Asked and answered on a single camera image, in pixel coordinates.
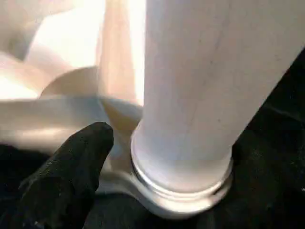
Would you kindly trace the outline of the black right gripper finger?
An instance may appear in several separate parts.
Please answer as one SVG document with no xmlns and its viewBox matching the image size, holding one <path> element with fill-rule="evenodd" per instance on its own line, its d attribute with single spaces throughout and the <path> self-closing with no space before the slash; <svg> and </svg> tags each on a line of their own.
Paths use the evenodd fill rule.
<svg viewBox="0 0 305 229">
<path fill-rule="evenodd" d="M 112 127 L 95 122 L 72 134 L 20 184 L 19 229 L 81 229 L 114 145 Z"/>
</svg>

